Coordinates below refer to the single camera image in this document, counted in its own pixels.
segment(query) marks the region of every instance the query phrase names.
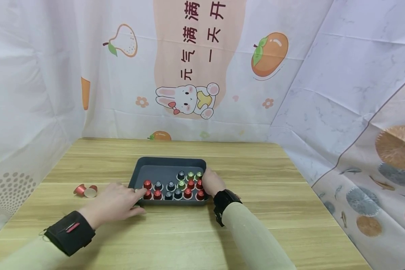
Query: left hand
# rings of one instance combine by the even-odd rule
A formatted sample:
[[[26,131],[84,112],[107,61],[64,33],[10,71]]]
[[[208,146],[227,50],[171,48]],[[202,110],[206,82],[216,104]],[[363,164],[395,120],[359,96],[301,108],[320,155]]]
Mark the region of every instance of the left hand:
[[[102,224],[110,221],[145,214],[145,209],[133,206],[146,192],[145,188],[136,191],[121,183],[111,183],[93,201],[78,210],[88,224],[96,230]]]

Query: fabric backdrop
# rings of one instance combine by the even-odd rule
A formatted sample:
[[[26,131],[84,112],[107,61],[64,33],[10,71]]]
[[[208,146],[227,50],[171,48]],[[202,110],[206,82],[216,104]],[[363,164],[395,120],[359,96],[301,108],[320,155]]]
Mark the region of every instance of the fabric backdrop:
[[[80,137],[279,143],[405,270],[405,0],[0,1],[0,229]]]

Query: cartoon rabbit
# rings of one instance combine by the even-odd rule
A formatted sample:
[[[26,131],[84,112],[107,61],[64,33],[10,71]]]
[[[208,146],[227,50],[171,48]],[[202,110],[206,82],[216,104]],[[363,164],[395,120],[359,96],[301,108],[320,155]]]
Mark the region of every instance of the cartoon rabbit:
[[[195,113],[203,119],[214,114],[214,101],[219,94],[219,85],[212,82],[204,86],[159,87],[156,89],[156,102],[174,110],[174,114]]]

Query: black wrist strap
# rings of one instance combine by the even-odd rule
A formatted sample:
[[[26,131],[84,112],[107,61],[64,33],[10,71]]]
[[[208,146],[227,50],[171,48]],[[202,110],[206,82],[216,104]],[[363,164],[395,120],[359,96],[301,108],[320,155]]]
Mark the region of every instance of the black wrist strap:
[[[96,233],[78,211],[73,211],[47,228],[44,235],[64,254],[72,256],[86,247]]]
[[[223,211],[230,205],[231,203],[238,202],[242,204],[240,197],[238,197],[235,193],[230,190],[222,190],[219,191],[213,198],[214,202],[214,214],[216,215],[216,221],[219,223],[221,227],[224,227],[222,222]]]

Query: right hand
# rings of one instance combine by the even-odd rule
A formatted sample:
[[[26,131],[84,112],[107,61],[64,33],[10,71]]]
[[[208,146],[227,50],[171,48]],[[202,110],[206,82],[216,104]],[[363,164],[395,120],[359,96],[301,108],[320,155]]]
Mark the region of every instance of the right hand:
[[[219,191],[225,190],[227,186],[222,178],[217,175],[215,171],[210,168],[205,170],[202,176],[202,185],[208,195],[214,197]]]
[[[134,207],[145,192],[145,188],[135,191],[120,183],[111,183],[93,201],[82,207],[79,213],[96,230],[106,222],[122,221],[131,216],[145,214],[144,208]]]

